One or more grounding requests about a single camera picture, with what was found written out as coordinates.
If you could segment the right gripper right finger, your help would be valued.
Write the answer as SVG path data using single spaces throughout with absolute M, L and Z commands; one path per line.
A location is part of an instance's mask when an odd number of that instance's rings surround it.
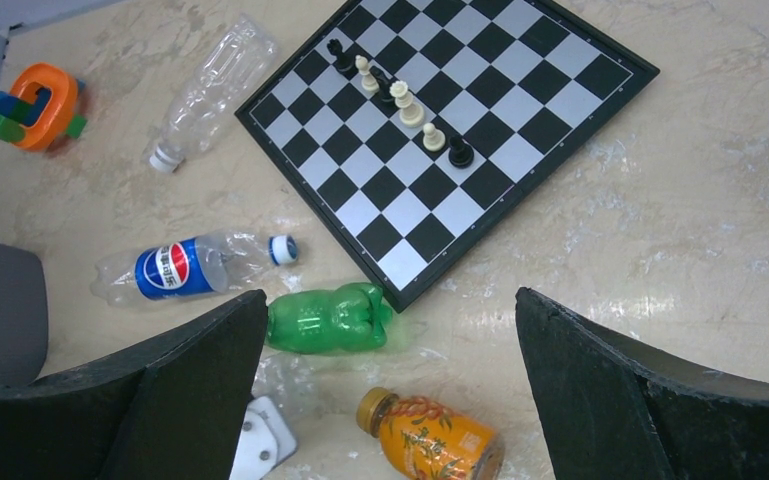
M 516 295 L 521 353 L 559 479 L 769 479 L 769 383 Z

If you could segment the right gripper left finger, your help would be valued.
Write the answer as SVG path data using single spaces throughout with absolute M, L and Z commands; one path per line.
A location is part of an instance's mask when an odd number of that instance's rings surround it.
M 0 387 L 0 479 L 225 479 L 267 330 L 245 292 L 162 334 Z

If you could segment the large clear plastic bottle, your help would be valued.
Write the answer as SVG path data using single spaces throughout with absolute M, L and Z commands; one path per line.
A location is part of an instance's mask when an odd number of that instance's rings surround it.
M 271 398 L 289 423 L 322 410 L 313 369 L 303 356 L 292 353 L 280 352 L 260 360 L 252 395 Z

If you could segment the pepsi labelled clear bottle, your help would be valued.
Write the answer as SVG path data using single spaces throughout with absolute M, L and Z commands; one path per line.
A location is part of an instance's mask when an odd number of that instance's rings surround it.
M 289 234 L 221 229 L 104 257 L 95 265 L 90 291 L 108 305 L 122 308 L 224 294 L 294 263 L 299 253 Z

